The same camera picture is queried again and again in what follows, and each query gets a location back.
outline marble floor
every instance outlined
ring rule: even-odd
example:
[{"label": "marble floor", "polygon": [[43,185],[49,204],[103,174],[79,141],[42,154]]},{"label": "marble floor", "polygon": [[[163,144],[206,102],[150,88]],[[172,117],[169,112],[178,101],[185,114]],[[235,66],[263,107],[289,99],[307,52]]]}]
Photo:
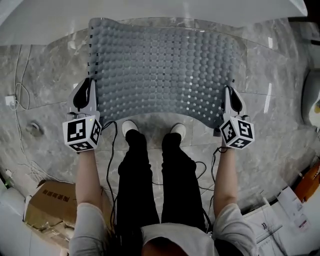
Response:
[{"label": "marble floor", "polygon": [[[254,123],[256,141],[247,149],[236,152],[239,206],[255,205],[260,196],[272,199],[286,185],[291,185],[298,173],[320,153],[320,142],[315,129],[305,126],[300,115],[303,81],[313,61],[295,26],[287,19],[278,19],[234,28],[203,20],[185,18],[139,18],[121,21],[126,24],[158,27],[187,27],[216,31],[235,37],[245,45],[245,76],[239,81],[238,91],[247,105]],[[0,46],[0,171],[12,171],[11,183],[22,194],[32,193],[41,178],[51,177],[75,182],[78,156],[63,143],[62,122],[66,119],[66,100],[73,85],[86,77],[87,31],[65,36],[49,45],[22,45],[17,65],[16,82],[21,82],[31,47],[23,84],[30,96],[28,110],[19,108],[17,118],[21,127],[21,141],[17,130],[16,113],[5,104],[5,96],[13,94],[15,68],[19,45]],[[22,92],[21,104],[26,107],[27,94]],[[162,182],[161,141],[175,123],[183,123],[187,133],[181,148],[193,160],[212,161],[221,138],[213,131],[188,116],[173,113],[150,113],[133,116],[145,134],[153,181]],[[118,127],[124,120],[118,121]],[[36,122],[43,131],[32,136],[26,126]],[[107,190],[106,169],[111,157],[114,127],[103,131],[96,150],[99,177]],[[110,168],[110,183],[118,192],[118,166],[128,150],[125,138],[119,133]],[[214,166],[217,171],[219,154]],[[201,164],[197,173],[203,170]],[[214,189],[209,170],[199,179],[203,188]],[[156,207],[161,214],[163,188],[153,186]],[[201,189],[205,210],[209,208],[212,191]]]}]

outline black pants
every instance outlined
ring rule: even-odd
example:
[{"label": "black pants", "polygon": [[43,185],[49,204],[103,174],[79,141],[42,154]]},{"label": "black pants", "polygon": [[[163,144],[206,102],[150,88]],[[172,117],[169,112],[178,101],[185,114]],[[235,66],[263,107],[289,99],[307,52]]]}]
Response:
[{"label": "black pants", "polygon": [[[118,168],[116,227],[120,232],[160,223],[146,138],[138,131],[130,130],[125,139],[129,151]],[[178,133],[169,133],[162,141],[164,203],[161,222],[184,224],[204,231],[196,163],[180,149],[180,142]]]}]

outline electrical outlet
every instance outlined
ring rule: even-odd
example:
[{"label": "electrical outlet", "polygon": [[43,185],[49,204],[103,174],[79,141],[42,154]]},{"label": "electrical outlet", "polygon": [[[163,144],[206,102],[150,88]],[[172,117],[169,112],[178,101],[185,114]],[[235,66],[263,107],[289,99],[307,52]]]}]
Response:
[{"label": "electrical outlet", "polygon": [[7,106],[15,107],[16,106],[15,96],[14,95],[5,96],[5,104]]},{"label": "electrical outlet", "polygon": [[12,171],[10,171],[9,169],[5,170],[5,174],[8,175],[10,178],[12,178],[13,176]]}]

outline shoe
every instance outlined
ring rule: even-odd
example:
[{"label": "shoe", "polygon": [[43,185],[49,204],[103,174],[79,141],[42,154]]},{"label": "shoe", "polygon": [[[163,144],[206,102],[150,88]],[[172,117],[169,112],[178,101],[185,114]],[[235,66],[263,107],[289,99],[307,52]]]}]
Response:
[{"label": "shoe", "polygon": [[122,124],[123,136],[126,137],[127,132],[130,131],[130,130],[139,131],[138,127],[136,126],[136,124],[134,122],[132,122],[130,120],[124,121],[123,124]]},{"label": "shoe", "polygon": [[182,124],[182,123],[177,123],[174,127],[172,127],[171,134],[180,134],[181,135],[181,141],[184,140],[186,133],[187,133],[187,129],[186,127]]}]

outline gray sleeve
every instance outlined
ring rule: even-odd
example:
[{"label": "gray sleeve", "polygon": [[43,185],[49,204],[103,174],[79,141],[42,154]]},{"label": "gray sleeve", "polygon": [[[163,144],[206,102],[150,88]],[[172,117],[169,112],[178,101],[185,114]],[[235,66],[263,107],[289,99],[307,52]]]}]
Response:
[{"label": "gray sleeve", "polygon": [[102,212],[89,203],[77,207],[73,238],[69,242],[70,256],[98,256],[104,253],[106,223]]},{"label": "gray sleeve", "polygon": [[213,226],[213,239],[233,244],[244,256],[258,255],[253,229],[244,220],[236,203],[223,208]]}]

